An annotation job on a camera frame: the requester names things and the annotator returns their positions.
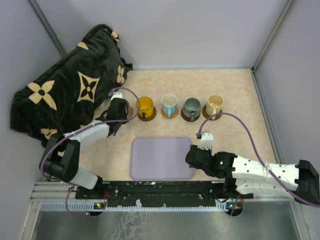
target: beige marbled tabletop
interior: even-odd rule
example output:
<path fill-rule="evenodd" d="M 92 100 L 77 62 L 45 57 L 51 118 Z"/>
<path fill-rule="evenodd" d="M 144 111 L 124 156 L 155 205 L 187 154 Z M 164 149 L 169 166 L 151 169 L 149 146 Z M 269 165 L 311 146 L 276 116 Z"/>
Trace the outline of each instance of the beige marbled tabletop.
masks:
<path fill-rule="evenodd" d="M 212 94 L 224 99 L 222 110 L 232 113 L 244 121 L 251 131 L 257 150 L 264 161 L 275 163 L 266 124 L 258 101 L 257 93 L 249 69 L 195 69 L 195 70 L 136 70 L 128 73 L 124 87 L 134 91 L 138 97 L 148 96 L 153 100 L 157 115 L 150 122 L 137 117 L 121 126 L 115 136 L 101 139 L 80 154 L 80 166 L 105 181 L 129 181 L 131 146 L 138 137 L 188 137 L 193 144 L 205 117 L 201 114 L 195 122 L 186 122 L 180 112 L 175 119 L 165 119 L 161 115 L 161 98 L 172 93 L 178 98 L 179 111 L 186 99 L 200 100 L 201 107 Z M 121 90 L 133 110 L 136 100 L 125 90 Z M 110 104 L 95 111 L 95 118 Z M 203 128 L 214 137 L 212 153 L 225 151 L 257 160 L 249 137 L 242 125 L 230 116 L 223 115 L 217 121 L 208 121 Z M 202 170 L 196 170 L 192 180 L 212 180 Z"/>

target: gray floor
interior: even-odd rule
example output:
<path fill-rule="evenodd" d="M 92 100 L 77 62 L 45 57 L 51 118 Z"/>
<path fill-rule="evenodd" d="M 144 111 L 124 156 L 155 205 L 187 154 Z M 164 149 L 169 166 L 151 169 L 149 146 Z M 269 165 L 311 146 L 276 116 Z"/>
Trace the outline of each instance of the gray floor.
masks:
<path fill-rule="evenodd" d="M 297 240 L 288 202 L 245 202 L 243 213 L 104 212 L 77 219 L 40 212 L 33 240 Z"/>

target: amber glass mug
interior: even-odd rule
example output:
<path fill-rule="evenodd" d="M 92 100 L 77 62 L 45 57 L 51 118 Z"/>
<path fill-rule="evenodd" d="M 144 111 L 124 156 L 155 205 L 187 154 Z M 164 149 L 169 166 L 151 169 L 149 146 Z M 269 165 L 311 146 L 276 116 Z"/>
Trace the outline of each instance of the amber glass mug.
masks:
<path fill-rule="evenodd" d="M 142 117 L 143 119 L 150 118 L 152 114 L 154 114 L 154 102 L 152 101 L 152 99 L 150 97 L 143 96 L 139 98 L 139 102 L 140 102 L 140 111 L 139 111 L 140 117 Z M 139 107 L 138 101 L 136 101 L 135 105 L 137 108 Z"/>

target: gray mug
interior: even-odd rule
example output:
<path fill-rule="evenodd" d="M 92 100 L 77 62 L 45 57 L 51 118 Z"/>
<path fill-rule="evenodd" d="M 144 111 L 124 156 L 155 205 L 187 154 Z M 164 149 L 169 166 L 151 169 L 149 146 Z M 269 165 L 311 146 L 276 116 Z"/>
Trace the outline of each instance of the gray mug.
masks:
<path fill-rule="evenodd" d="M 195 118 L 201 113 L 201 103 L 194 97 L 188 98 L 183 105 L 182 111 L 191 122 L 194 122 Z"/>

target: brown coaster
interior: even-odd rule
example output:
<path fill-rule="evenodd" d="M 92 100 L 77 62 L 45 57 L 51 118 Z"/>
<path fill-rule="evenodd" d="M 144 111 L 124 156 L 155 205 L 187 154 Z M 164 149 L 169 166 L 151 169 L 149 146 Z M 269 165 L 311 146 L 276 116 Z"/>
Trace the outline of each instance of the brown coaster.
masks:
<path fill-rule="evenodd" d="M 176 118 L 178 116 L 178 114 L 179 114 L 179 109 L 178 108 L 176 108 L 175 112 L 171 116 L 168 116 L 167 114 L 165 114 L 164 110 L 161 108 L 161 115 L 165 119 L 174 119 L 174 118 Z"/>
<path fill-rule="evenodd" d="M 153 106 L 153 114 L 152 114 L 150 117 L 144 119 L 142 116 L 140 116 L 140 115 L 138 114 L 138 118 L 139 118 L 141 121 L 149 122 L 149 121 L 153 120 L 153 119 L 156 117 L 156 115 L 157 115 L 157 109 L 155 108 L 155 106 Z"/>
<path fill-rule="evenodd" d="M 202 108 L 202 115 L 207 119 L 208 117 L 210 117 L 211 115 L 209 115 L 207 112 L 206 112 L 206 109 L 207 109 L 207 105 L 204 105 L 203 108 Z M 215 120 L 218 120 L 219 118 L 221 118 L 221 115 L 219 116 L 216 116 L 214 119 L 210 119 L 210 121 L 215 121 Z"/>
<path fill-rule="evenodd" d="M 197 117 L 194 118 L 194 122 L 197 121 L 197 120 L 200 118 L 200 115 L 201 115 L 201 114 L 199 114 L 199 116 L 197 116 Z M 192 123 L 191 120 L 190 120 L 190 118 L 188 118 L 188 117 L 184 114 L 184 111 L 183 111 L 182 109 L 181 109 L 181 117 L 183 118 L 183 120 Z"/>
<path fill-rule="evenodd" d="M 126 115 L 126 119 L 130 119 L 134 116 L 134 110 L 133 108 L 130 106 L 128 109 L 128 114 Z"/>

